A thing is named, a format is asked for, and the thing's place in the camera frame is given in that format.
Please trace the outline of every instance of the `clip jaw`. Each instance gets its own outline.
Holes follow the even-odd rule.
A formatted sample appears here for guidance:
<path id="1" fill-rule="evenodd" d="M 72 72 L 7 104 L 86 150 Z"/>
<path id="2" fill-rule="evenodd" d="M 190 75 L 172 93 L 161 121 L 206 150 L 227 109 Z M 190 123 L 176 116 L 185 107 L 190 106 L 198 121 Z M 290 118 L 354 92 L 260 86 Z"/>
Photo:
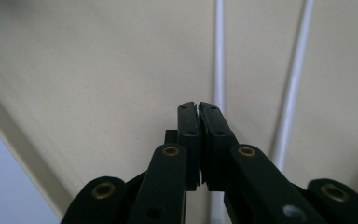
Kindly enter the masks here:
<path id="1" fill-rule="evenodd" d="M 184 223 L 186 192 L 206 182 L 224 191 L 233 223 L 358 223 L 358 194 L 334 180 L 291 184 L 257 147 L 240 145 L 220 109 L 180 105 L 178 129 L 167 130 L 146 172 L 124 183 L 92 180 L 62 224 Z"/>

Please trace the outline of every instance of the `white vertical pole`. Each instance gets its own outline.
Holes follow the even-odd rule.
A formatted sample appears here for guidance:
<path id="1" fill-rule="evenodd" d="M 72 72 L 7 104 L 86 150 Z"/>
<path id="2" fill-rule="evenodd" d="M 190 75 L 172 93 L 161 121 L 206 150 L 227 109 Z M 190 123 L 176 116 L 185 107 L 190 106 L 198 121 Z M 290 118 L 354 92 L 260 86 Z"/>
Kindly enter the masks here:
<path id="1" fill-rule="evenodd" d="M 215 0 L 213 104 L 226 112 L 225 103 L 225 2 Z M 211 192 L 211 224 L 225 223 L 224 192 Z"/>
<path id="2" fill-rule="evenodd" d="M 296 98 L 298 93 L 298 86 L 301 79 L 302 67 L 304 63 L 304 55 L 307 47 L 312 9 L 313 0 L 306 0 L 301 19 L 301 26 L 296 41 L 296 52 L 292 61 L 288 89 L 286 90 L 286 94 L 284 97 L 282 114 L 279 124 L 280 126 L 278 129 L 275 146 L 272 151 L 272 161 L 281 172 L 284 169 L 286 151 L 290 141 L 290 133 L 292 129 L 293 116 L 295 114 L 296 109 Z"/>

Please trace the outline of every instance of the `white wall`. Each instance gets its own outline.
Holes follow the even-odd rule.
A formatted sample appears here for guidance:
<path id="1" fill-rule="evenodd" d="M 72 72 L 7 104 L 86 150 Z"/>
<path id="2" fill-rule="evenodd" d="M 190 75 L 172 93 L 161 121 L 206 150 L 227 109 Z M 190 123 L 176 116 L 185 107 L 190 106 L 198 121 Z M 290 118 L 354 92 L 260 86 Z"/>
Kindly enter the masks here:
<path id="1" fill-rule="evenodd" d="M 227 121 L 269 155 L 302 1 L 226 1 Z M 0 1 L 0 136 L 59 216 L 143 172 L 176 107 L 212 101 L 213 1 Z M 285 175 L 358 191 L 358 1 L 315 1 Z M 206 223 L 205 190 L 188 223 Z"/>
<path id="2" fill-rule="evenodd" d="M 59 222 L 0 140 L 0 224 Z"/>

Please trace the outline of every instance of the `metal grommet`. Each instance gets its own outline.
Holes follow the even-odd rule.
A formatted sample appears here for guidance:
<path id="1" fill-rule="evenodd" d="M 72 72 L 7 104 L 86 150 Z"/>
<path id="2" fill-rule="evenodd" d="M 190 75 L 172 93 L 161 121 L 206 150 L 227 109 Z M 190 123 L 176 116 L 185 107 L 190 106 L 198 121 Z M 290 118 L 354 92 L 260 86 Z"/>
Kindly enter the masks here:
<path id="1" fill-rule="evenodd" d="M 92 197 L 96 199 L 105 199 L 110 197 L 116 191 L 116 186 L 110 182 L 103 182 L 92 189 Z"/>
<path id="2" fill-rule="evenodd" d="M 339 202 L 339 203 L 345 203 L 350 196 L 347 192 L 345 192 L 342 189 L 337 188 L 336 186 L 332 184 L 324 184 L 321 186 L 321 192 L 329 197 L 330 199 Z"/>
<path id="3" fill-rule="evenodd" d="M 283 207 L 283 213 L 295 223 L 306 222 L 307 214 L 299 207 L 293 204 L 287 204 Z"/>
<path id="4" fill-rule="evenodd" d="M 247 157 L 255 156 L 255 150 L 250 147 L 240 147 L 240 148 L 238 148 L 238 152 L 242 156 L 247 156 Z"/>
<path id="5" fill-rule="evenodd" d="M 177 154 L 179 154 L 179 151 L 179 148 L 176 147 L 166 147 L 162 149 L 162 153 L 166 156 L 176 156 Z"/>

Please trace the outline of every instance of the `light gray surface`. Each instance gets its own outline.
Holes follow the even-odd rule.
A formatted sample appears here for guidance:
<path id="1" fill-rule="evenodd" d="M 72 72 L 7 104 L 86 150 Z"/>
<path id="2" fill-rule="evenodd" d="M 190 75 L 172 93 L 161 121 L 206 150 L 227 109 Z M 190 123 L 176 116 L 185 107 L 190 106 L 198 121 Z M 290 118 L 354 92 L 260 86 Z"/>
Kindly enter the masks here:
<path id="1" fill-rule="evenodd" d="M 0 224 L 59 222 L 0 140 Z"/>
<path id="2" fill-rule="evenodd" d="M 226 4 L 227 120 L 267 154 L 300 11 Z M 358 191 L 358 1 L 312 18 L 285 174 Z M 212 101 L 212 69 L 213 1 L 0 1 L 0 135 L 60 215 L 91 179 L 144 171 L 176 107 Z M 187 221 L 207 202 L 191 194 Z"/>

